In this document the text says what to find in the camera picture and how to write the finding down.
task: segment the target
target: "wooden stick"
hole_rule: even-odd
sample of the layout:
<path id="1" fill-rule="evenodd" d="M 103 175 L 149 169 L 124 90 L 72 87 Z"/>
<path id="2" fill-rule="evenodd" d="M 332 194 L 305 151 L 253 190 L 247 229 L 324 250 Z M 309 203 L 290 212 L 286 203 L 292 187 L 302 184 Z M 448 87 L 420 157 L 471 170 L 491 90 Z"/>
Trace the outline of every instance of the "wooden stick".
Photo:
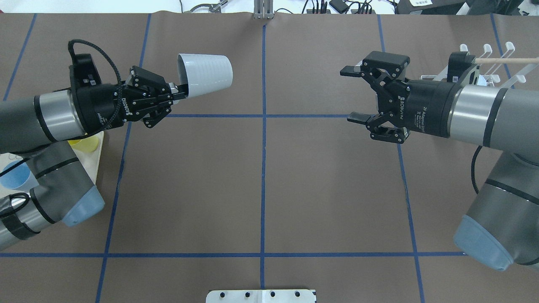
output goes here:
<path id="1" fill-rule="evenodd" d="M 539 64 L 538 58 L 477 58 L 476 64 Z"/>

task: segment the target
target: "black cable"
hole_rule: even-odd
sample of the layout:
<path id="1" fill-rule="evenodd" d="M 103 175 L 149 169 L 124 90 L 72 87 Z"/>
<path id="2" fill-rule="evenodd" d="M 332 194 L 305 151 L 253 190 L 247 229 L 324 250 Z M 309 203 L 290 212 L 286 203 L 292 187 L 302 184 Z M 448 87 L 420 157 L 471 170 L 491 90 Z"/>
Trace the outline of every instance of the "black cable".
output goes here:
<path id="1" fill-rule="evenodd" d="M 350 10 L 350 7 L 352 7 L 352 5 L 356 4 L 357 3 L 357 11 L 360 10 L 360 7 L 361 7 L 361 2 L 358 2 L 358 1 L 345 1 L 345 2 L 351 2 L 351 4 L 348 6 L 348 8 L 346 9 L 346 12 L 348 12 Z"/>
<path id="2" fill-rule="evenodd" d="M 69 41 L 67 43 L 67 50 L 69 51 L 69 54 L 71 55 L 71 59 L 73 60 L 73 62 L 75 62 L 75 50 L 73 49 L 73 45 L 76 44 L 76 43 L 88 45 L 89 47 L 91 47 L 91 48 L 95 49 L 96 51 L 98 51 L 105 58 L 105 60 L 107 60 L 107 62 L 110 64 L 110 66 L 114 70 L 114 74 L 116 75 L 116 81 L 118 81 L 118 91 L 117 91 L 118 99 L 117 99 L 117 102 L 116 102 L 116 108 L 114 109 L 113 114 L 110 116 L 110 118 L 108 119 L 108 121 L 107 121 L 107 123 L 105 125 L 103 125 L 100 129 L 98 129 L 97 131 L 95 131 L 95 132 L 93 132 L 91 134 L 86 134 L 84 136 L 73 138 L 74 140 L 75 139 L 85 139 L 85 138 L 91 137 L 91 136 L 93 136 L 95 134 L 99 134 L 103 130 L 107 129 L 110 126 L 110 124 L 112 123 L 112 121 L 114 119 L 116 119 L 116 117 L 118 116 L 118 114 L 120 112 L 120 108 L 122 107 L 122 78 L 120 76 L 120 72 L 118 71 L 118 68 L 116 67 L 114 62 L 112 62 L 112 59 L 99 46 L 97 46 L 97 45 L 95 45 L 95 44 L 93 44 L 91 42 L 88 42 L 86 40 L 74 39 L 74 40 L 71 40 L 71 41 Z"/>
<path id="3" fill-rule="evenodd" d="M 17 208 L 13 209 L 12 211 L 7 211 L 7 212 L 0 212 L 0 219 L 2 218 L 7 218 L 13 214 L 16 214 L 19 210 L 23 209 L 23 207 L 25 207 L 28 202 L 30 202 L 30 196 L 28 196 L 28 194 L 24 193 L 24 192 L 18 192 L 16 194 L 11 194 L 9 195 L 9 200 L 11 202 L 11 200 L 13 200 L 14 198 L 24 198 L 24 202 L 21 203 L 19 206 L 17 206 Z"/>
<path id="4" fill-rule="evenodd" d="M 289 10 L 287 10 L 287 9 L 284 9 L 284 8 L 280 8 L 280 9 L 276 10 L 275 12 L 278 12 L 278 11 L 280 11 L 280 10 L 285 10 L 285 11 L 287 11 L 287 12 L 293 14 L 293 12 L 291 12 L 291 11 L 289 11 Z"/>
<path id="5" fill-rule="evenodd" d="M 305 8 L 307 7 L 307 3 L 309 3 L 309 0 L 305 0 L 305 4 L 303 5 L 303 9 L 301 10 L 301 13 L 305 12 Z"/>
<path id="6" fill-rule="evenodd" d="M 197 10 L 199 8 L 208 8 L 208 9 L 210 9 L 211 7 L 212 7 L 211 4 L 204 3 L 204 4 L 196 5 L 194 8 L 190 9 L 189 11 L 190 12 L 195 12 L 195 10 Z"/>
<path id="7" fill-rule="evenodd" d="M 475 182 L 475 161 L 477 160 L 477 155 L 479 155 L 479 152 L 481 151 L 481 148 L 483 146 L 478 146 L 477 149 L 475 150 L 475 153 L 473 154 L 473 158 L 472 158 L 472 185 L 473 185 L 473 189 L 475 190 L 475 193 L 478 194 L 479 193 L 479 189 L 477 188 L 477 183 Z"/>
<path id="8" fill-rule="evenodd" d="M 3 177 L 4 175 L 6 175 L 7 173 L 9 173 L 10 171 L 16 169 L 17 167 L 19 167 L 20 165 L 22 165 L 24 162 L 30 160 L 30 158 L 26 158 L 26 159 L 22 159 L 20 160 L 19 162 L 17 162 L 14 166 L 6 169 L 5 171 L 1 172 L 0 173 L 0 177 Z"/>

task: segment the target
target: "white plastic cup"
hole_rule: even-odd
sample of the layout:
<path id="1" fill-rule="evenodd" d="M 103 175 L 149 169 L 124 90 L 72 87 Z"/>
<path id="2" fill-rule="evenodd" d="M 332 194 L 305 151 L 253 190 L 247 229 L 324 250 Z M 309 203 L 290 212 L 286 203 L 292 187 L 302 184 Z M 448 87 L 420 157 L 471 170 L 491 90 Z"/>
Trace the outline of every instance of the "white plastic cup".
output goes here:
<path id="1" fill-rule="evenodd" d="M 180 84 L 188 84 L 187 97 L 228 88 L 232 85 L 232 65 L 226 56 L 212 54 L 178 54 Z"/>

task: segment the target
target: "grid line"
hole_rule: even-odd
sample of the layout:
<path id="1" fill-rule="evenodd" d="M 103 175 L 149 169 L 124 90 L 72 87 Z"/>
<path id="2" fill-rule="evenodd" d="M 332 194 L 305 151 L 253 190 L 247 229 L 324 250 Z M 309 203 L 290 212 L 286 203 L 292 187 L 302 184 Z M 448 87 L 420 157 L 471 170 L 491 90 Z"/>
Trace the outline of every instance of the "grid line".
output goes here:
<path id="1" fill-rule="evenodd" d="M 266 288 L 266 24 L 262 26 L 262 174 L 260 194 L 260 289 Z"/>
<path id="2" fill-rule="evenodd" d="M 107 259 L 114 258 L 385 258 L 385 257 L 464 257 L 461 251 L 432 252 L 218 252 L 218 253 L 108 253 Z M 103 258 L 105 253 L 63 253 L 63 252 L 4 252 L 0 258 Z"/>
<path id="3" fill-rule="evenodd" d="M 378 30 L 380 32 L 380 44 L 382 47 L 382 51 L 385 52 L 382 19 L 380 15 L 377 15 L 377 17 L 378 17 Z M 406 172 L 404 170 L 404 160 L 403 160 L 403 155 L 402 155 L 400 144 L 397 144 L 397 153 L 399 156 L 400 174 L 401 174 L 403 184 L 404 184 L 404 192 L 406 194 L 406 209 L 408 212 L 408 225 L 410 227 L 410 237 L 412 240 L 413 258 L 414 258 L 414 263 L 416 265 L 416 276 L 417 276 L 417 286 L 419 290 L 419 300 L 421 301 L 421 303 L 425 303 L 425 293 L 423 291 L 423 279 L 421 277 L 421 268 L 419 266 L 419 255 L 417 253 L 416 233 L 413 228 L 413 217 L 412 217 L 412 208 L 410 206 L 410 195 L 408 193 L 408 184 L 406 182 Z"/>
<path id="4" fill-rule="evenodd" d="M 146 51 L 146 42 L 148 41 L 148 32 L 150 29 L 151 14 L 148 14 L 146 21 L 146 31 L 144 33 L 144 41 L 142 42 L 142 50 L 140 54 L 139 67 L 142 67 L 144 63 L 144 53 Z M 95 295 L 95 303 L 99 303 L 101 300 L 101 291 L 103 289 L 103 282 L 105 280 L 105 271 L 107 269 L 108 251 L 110 248 L 110 239 L 112 237 L 112 229 L 114 227 L 114 217 L 116 216 L 116 206 L 118 205 L 118 198 L 120 196 L 120 183 L 122 181 L 123 169 L 125 167 L 125 156 L 127 151 L 127 144 L 129 143 L 129 136 L 131 134 L 131 122 L 127 124 L 126 138 L 123 143 L 122 159 L 120 161 L 120 169 L 118 171 L 118 180 L 116 182 L 116 191 L 114 193 L 114 202 L 112 204 L 112 211 L 110 212 L 110 221 L 108 225 L 107 241 L 105 243 L 105 252 L 103 254 L 103 263 L 101 264 L 101 273 L 99 275 L 98 289 Z"/>
<path id="5" fill-rule="evenodd" d="M 30 40 L 30 34 L 32 33 L 33 25 L 36 22 L 36 18 L 37 18 L 37 14 L 35 13 L 32 18 L 32 22 L 30 23 L 30 27 L 28 28 L 28 32 L 26 33 L 26 38 L 24 39 L 23 47 L 20 49 L 19 57 L 17 58 L 15 67 L 13 68 L 13 73 L 11 73 L 11 78 L 9 79 L 8 87 L 5 90 L 3 101 L 7 101 L 8 99 L 9 91 L 11 90 L 11 85 L 13 84 L 13 81 L 15 80 L 15 75 L 17 74 L 17 70 L 19 69 L 20 61 L 23 59 L 24 50 L 26 50 L 26 45 L 28 44 L 28 40 Z"/>
<path id="6" fill-rule="evenodd" d="M 165 118 L 346 118 L 347 114 L 168 114 Z"/>

